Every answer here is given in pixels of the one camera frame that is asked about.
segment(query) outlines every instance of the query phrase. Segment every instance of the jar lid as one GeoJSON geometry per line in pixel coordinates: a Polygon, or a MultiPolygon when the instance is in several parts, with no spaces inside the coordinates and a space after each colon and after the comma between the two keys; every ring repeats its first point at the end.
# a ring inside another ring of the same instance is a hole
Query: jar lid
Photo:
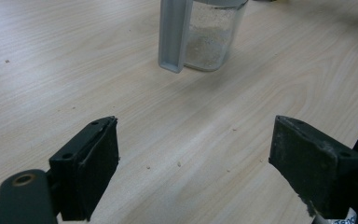
{"type": "Polygon", "coordinates": [[[248,0],[194,0],[195,2],[205,3],[217,7],[238,7],[245,4],[248,0]]]}

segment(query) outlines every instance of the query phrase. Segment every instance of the screw hole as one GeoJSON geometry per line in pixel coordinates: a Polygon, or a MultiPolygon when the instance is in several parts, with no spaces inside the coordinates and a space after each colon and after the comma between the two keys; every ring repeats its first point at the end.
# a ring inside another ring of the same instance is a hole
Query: screw hole
{"type": "Polygon", "coordinates": [[[27,184],[33,182],[34,178],[35,178],[35,175],[33,175],[33,174],[21,175],[21,176],[17,177],[16,179],[14,179],[12,184],[15,187],[24,186],[24,185],[27,185],[27,184]]]}
{"type": "Polygon", "coordinates": [[[350,157],[351,154],[349,154],[348,152],[340,152],[339,155],[343,156],[343,157],[350,157]]]}
{"type": "Polygon", "coordinates": [[[65,154],[62,155],[62,158],[67,160],[67,159],[71,159],[72,156],[73,156],[72,153],[65,153],[65,154]]]}

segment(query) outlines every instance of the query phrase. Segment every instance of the light wood grain surface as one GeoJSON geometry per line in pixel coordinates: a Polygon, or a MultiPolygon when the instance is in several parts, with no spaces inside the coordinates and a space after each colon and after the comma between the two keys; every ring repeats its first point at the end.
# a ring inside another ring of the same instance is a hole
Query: light wood grain surface
{"type": "Polygon", "coordinates": [[[114,115],[91,223],[310,223],[268,163],[273,122],[354,145],[358,0],[250,1],[212,73],[160,69],[158,20],[158,0],[0,1],[0,183],[114,115]]]}

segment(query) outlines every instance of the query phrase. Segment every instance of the clear plastic container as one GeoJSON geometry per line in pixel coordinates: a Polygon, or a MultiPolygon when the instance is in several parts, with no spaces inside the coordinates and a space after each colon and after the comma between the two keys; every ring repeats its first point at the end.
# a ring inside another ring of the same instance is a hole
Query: clear plastic container
{"type": "Polygon", "coordinates": [[[158,64],[217,70],[226,60],[247,0],[161,0],[158,64]]]}
{"type": "Polygon", "coordinates": [[[214,71],[225,62],[244,5],[215,7],[193,3],[185,66],[214,71]]]}

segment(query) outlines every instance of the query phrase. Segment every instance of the wooden table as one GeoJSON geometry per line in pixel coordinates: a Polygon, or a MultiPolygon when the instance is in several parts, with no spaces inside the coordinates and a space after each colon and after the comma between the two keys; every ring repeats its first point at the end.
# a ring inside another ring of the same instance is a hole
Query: wooden table
{"type": "Polygon", "coordinates": [[[0,183],[114,115],[91,223],[310,223],[268,163],[274,118],[354,145],[358,1],[250,1],[212,73],[159,68],[158,20],[159,0],[0,1],[0,183]]]}

